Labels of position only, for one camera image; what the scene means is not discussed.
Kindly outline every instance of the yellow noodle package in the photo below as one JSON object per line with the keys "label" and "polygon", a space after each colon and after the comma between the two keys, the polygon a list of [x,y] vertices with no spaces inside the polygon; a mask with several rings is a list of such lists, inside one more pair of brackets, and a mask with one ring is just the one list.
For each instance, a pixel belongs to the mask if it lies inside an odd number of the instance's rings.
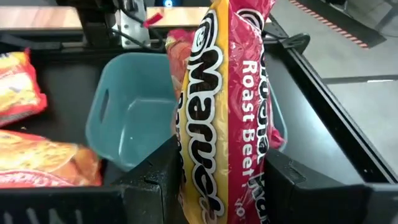
{"label": "yellow noodle package", "polygon": [[176,133],[192,223],[269,223],[269,84],[261,30],[273,0],[217,0],[195,32]]}
{"label": "yellow noodle package", "polygon": [[0,131],[0,189],[101,185],[100,160],[88,148]]}
{"label": "yellow noodle package", "polygon": [[29,52],[0,54],[0,126],[37,114],[46,106]]}

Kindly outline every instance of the black floor mat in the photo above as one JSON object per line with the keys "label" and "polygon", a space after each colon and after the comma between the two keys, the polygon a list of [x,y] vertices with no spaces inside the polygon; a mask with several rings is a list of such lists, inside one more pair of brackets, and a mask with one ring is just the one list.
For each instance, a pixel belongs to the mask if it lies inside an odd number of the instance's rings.
{"label": "black floor mat", "polygon": [[377,31],[333,9],[321,0],[289,1],[362,48],[371,48],[386,40]]}

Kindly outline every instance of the teal plastic basket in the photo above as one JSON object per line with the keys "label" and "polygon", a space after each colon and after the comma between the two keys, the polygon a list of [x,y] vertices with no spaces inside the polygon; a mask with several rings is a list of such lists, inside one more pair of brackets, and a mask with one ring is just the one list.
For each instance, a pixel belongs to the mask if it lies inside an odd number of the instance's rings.
{"label": "teal plastic basket", "polygon": [[95,93],[88,144],[129,171],[172,136],[176,104],[165,54],[117,56],[105,66]]}

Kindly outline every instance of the red and white striped tape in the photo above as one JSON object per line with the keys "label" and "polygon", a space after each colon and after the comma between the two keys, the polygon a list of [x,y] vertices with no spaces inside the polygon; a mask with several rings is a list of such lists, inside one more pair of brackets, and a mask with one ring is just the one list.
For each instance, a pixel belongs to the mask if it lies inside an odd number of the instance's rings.
{"label": "red and white striped tape", "polygon": [[346,37],[350,41],[354,42],[358,46],[364,48],[364,49],[369,49],[368,45],[362,40],[359,40],[357,37],[347,33],[347,31],[343,30],[342,28],[338,27],[337,25],[334,25],[332,22],[328,21],[327,19],[323,18],[322,16],[318,15],[316,12],[312,11],[311,9],[305,7],[301,3],[297,2],[296,0],[289,0],[290,3],[292,3],[294,6],[297,6],[299,9],[304,11],[305,13],[309,14],[310,16],[316,18],[318,21],[322,22],[324,25],[328,26],[332,30],[336,31],[337,33],[341,34],[343,37]]}

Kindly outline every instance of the basket handle hole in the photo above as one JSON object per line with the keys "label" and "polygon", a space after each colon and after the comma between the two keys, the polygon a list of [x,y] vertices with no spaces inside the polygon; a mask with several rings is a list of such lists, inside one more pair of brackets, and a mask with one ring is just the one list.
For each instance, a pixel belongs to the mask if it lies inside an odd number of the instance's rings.
{"label": "basket handle hole", "polygon": [[99,111],[99,121],[102,123],[105,117],[105,112],[109,103],[109,90],[105,90],[104,98],[102,100],[101,110]]}

